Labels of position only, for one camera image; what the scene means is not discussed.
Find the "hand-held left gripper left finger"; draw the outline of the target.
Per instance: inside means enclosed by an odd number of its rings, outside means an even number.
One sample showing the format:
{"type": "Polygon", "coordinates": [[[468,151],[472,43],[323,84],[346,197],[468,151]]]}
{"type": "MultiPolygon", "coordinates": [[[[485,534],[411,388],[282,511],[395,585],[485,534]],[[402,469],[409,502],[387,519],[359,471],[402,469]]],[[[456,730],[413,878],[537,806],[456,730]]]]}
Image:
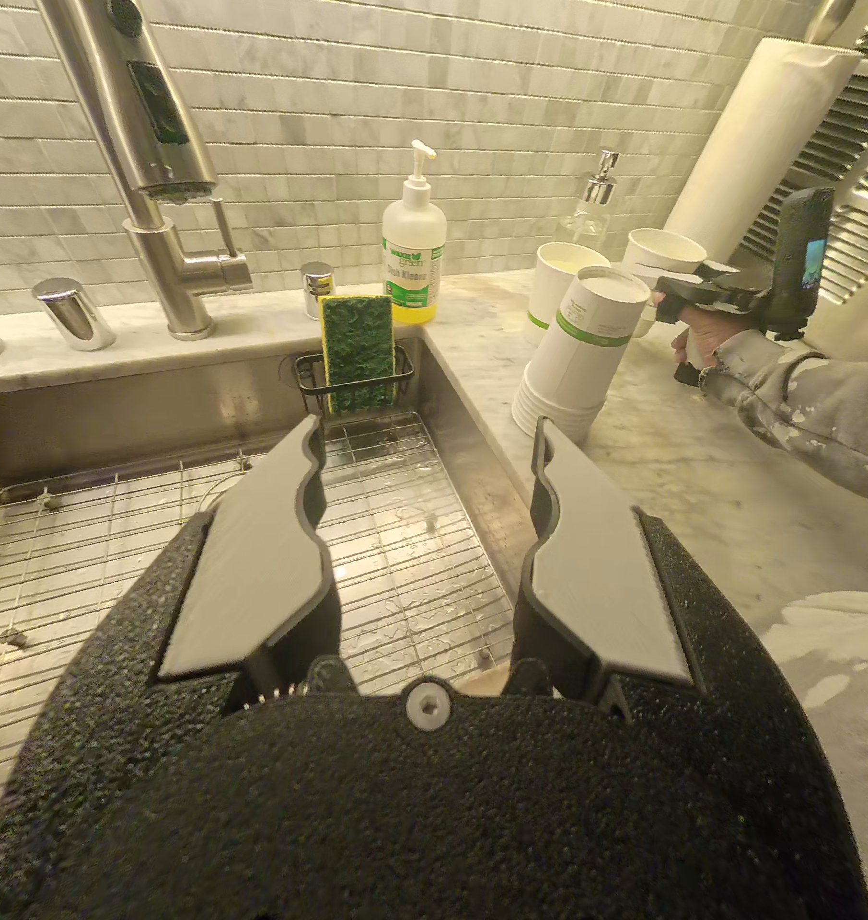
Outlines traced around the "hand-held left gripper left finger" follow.
{"type": "Polygon", "coordinates": [[[157,677],[180,682],[243,673],[250,682],[304,682],[336,656],[341,605],[329,547],[324,426],[309,415],[210,509],[157,677]]]}

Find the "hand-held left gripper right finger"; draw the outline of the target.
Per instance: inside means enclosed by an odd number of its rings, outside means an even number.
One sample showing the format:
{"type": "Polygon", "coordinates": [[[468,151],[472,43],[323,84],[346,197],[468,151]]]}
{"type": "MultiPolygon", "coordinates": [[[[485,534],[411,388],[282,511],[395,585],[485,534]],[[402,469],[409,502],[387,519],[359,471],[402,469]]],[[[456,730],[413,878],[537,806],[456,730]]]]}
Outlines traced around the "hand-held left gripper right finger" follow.
{"type": "Polygon", "coordinates": [[[520,577],[513,659],[541,661],[552,684],[614,675],[692,684],[632,498],[546,417],[532,471],[536,542],[520,577]]]}

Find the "white paper cup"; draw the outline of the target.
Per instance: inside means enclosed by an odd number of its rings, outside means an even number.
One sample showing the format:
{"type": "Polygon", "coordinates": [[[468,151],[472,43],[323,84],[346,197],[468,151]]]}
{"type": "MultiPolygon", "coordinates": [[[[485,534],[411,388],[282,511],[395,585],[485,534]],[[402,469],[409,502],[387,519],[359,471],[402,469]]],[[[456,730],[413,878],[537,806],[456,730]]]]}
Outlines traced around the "white paper cup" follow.
{"type": "Polygon", "coordinates": [[[688,237],[663,229],[638,228],[630,233],[618,267],[645,282],[656,295],[661,279],[702,282],[698,270],[706,258],[706,250],[688,237]]]}
{"type": "Polygon", "coordinates": [[[535,347],[540,344],[579,270],[610,265],[600,252],[578,244],[542,245],[537,251],[524,338],[535,347]]]}

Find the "person's right forearm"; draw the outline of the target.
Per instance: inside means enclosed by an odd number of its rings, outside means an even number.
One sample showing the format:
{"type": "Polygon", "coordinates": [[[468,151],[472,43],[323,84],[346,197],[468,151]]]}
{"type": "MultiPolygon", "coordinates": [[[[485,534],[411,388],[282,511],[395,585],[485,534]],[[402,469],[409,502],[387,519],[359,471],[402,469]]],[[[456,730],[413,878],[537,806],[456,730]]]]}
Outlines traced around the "person's right forearm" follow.
{"type": "Polygon", "coordinates": [[[868,362],[786,348],[756,331],[728,339],[701,374],[763,443],[868,500],[868,362]]]}

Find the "marble desk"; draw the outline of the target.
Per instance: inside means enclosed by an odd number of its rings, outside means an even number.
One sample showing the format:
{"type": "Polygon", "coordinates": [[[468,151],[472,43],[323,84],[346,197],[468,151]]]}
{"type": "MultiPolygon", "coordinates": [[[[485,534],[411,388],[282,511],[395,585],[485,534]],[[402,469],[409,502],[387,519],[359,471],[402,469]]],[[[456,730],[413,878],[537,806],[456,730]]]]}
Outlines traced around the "marble desk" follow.
{"type": "MultiPolygon", "coordinates": [[[[533,350],[520,337],[531,280],[527,271],[450,278],[438,318],[397,334],[444,360],[527,507],[532,437],[511,420],[510,402],[533,350]]],[[[318,324],[296,293],[232,295],[210,307],[217,332],[182,342],[165,331],[156,304],[106,306],[118,338],[93,353],[70,350],[37,313],[0,316],[0,394],[319,350],[318,324]]],[[[868,884],[868,500],[673,381],[665,341],[673,333],[657,327],[629,347],[587,453],[667,523],[777,654],[815,719],[868,884]]]]}

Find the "person's right hand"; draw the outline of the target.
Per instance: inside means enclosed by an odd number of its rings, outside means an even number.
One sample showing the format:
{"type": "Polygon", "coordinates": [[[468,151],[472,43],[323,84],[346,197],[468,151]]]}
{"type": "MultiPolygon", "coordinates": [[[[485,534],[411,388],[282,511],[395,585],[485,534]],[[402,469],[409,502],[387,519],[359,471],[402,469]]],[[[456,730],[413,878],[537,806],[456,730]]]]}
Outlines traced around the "person's right hand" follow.
{"type": "Polygon", "coordinates": [[[716,363],[716,350],[743,328],[727,314],[694,308],[683,310],[680,322],[685,328],[671,342],[674,360],[700,373],[716,363]]]}

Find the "paper towel roll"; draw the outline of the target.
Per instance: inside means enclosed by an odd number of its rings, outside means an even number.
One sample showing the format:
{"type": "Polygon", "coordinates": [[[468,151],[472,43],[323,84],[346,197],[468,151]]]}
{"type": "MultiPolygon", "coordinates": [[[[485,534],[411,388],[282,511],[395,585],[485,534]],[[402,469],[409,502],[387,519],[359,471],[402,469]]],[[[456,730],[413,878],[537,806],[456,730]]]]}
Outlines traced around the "paper towel roll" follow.
{"type": "Polygon", "coordinates": [[[863,59],[852,49],[762,39],[665,229],[726,263],[863,59]]]}

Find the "stack of inverted paper cups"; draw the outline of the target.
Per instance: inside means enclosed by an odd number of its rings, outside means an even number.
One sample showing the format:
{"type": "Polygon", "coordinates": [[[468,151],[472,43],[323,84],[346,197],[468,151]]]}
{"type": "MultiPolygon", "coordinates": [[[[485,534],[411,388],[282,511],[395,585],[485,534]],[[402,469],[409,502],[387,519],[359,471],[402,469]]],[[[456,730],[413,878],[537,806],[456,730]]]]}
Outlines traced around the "stack of inverted paper cups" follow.
{"type": "Polygon", "coordinates": [[[511,415],[534,435],[552,420],[574,443],[586,441],[650,299],[647,284],[618,267],[585,267],[569,284],[524,369],[511,415]]]}

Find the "white louvred shutter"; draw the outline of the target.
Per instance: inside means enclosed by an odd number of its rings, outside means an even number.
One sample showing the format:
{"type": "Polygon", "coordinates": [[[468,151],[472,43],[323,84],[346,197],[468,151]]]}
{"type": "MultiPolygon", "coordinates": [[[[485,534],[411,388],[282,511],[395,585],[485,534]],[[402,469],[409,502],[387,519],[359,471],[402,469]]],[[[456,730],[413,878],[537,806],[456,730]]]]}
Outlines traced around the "white louvred shutter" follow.
{"type": "Polygon", "coordinates": [[[863,61],[763,205],[733,259],[742,266],[764,263],[774,254],[780,206],[788,195],[831,186],[835,210],[807,341],[834,357],[868,361],[868,2],[852,2],[829,41],[853,46],[863,61]]]}

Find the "stainless steel sink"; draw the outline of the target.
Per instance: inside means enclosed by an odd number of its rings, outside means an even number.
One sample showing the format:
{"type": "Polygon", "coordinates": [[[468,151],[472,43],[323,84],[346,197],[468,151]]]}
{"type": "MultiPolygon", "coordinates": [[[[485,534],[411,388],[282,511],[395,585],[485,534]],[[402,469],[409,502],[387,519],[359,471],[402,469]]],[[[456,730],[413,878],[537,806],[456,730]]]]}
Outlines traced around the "stainless steel sink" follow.
{"type": "MultiPolygon", "coordinates": [[[[495,456],[444,360],[417,339],[406,341],[405,348],[416,376],[399,407],[339,422],[327,437],[351,423],[407,412],[420,417],[506,591],[512,645],[520,567],[532,540],[527,501],[495,456]]],[[[169,459],[224,459],[242,447],[268,451],[306,414],[285,361],[292,355],[0,394],[0,493],[98,470],[149,468],[169,459]]],[[[508,659],[453,683],[501,668],[508,659]]],[[[0,763],[0,792],[22,743],[12,759],[0,763]]]]}

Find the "green yellow sponge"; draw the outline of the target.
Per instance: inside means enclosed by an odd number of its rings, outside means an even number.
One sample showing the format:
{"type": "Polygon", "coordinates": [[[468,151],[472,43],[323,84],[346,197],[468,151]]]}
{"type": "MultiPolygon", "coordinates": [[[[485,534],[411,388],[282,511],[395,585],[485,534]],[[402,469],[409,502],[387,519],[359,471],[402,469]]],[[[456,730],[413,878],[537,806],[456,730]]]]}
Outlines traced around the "green yellow sponge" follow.
{"type": "MultiPolygon", "coordinates": [[[[326,382],[356,384],[395,374],[393,304],[388,295],[325,296],[320,300],[326,382]]],[[[362,385],[328,395],[332,414],[389,408],[396,385],[362,385]]]]}

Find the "chrome towel holder pole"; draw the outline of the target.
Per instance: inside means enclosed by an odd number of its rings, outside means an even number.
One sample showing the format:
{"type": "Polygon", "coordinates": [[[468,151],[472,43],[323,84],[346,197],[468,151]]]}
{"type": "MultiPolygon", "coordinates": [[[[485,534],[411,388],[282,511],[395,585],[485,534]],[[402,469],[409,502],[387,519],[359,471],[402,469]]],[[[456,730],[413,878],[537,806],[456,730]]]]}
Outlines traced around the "chrome towel holder pole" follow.
{"type": "Polygon", "coordinates": [[[826,45],[853,13],[857,1],[820,1],[805,29],[802,42],[826,45]]]}

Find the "chrome cylinder cap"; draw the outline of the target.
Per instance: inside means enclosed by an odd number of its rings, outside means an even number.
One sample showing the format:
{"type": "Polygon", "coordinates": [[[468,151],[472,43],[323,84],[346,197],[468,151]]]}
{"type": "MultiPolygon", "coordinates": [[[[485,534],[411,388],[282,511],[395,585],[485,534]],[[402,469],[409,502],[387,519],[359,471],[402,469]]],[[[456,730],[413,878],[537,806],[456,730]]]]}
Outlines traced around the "chrome cylinder cap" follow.
{"type": "Polygon", "coordinates": [[[313,260],[301,266],[301,286],[306,315],[318,322],[321,320],[321,301],[335,293],[333,267],[320,260],[313,260]]]}

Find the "stainless pull-down faucet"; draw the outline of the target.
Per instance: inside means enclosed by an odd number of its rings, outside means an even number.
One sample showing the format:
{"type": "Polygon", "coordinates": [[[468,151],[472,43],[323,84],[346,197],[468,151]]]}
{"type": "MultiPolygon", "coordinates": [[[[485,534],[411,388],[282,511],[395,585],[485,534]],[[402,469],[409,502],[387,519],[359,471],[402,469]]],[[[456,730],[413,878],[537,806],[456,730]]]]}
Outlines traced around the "stainless pull-down faucet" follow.
{"type": "Polygon", "coordinates": [[[139,2],[39,1],[39,11],[127,209],[124,228],[173,338],[212,335],[205,296],[253,280],[218,174],[139,2]],[[223,246],[186,251],[161,203],[209,200],[223,246]]]}

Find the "dish soap pump bottle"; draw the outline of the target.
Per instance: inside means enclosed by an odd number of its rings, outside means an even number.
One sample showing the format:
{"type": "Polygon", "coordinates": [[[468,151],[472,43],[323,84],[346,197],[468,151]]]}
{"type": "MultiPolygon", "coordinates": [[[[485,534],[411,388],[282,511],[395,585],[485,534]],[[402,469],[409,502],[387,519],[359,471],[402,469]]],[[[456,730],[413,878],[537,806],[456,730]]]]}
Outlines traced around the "dish soap pump bottle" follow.
{"type": "Polygon", "coordinates": [[[437,153],[420,140],[412,146],[414,166],[402,198],[382,215],[383,293],[391,298],[395,321],[423,325],[437,313],[448,221],[432,201],[425,174],[437,153]]]}

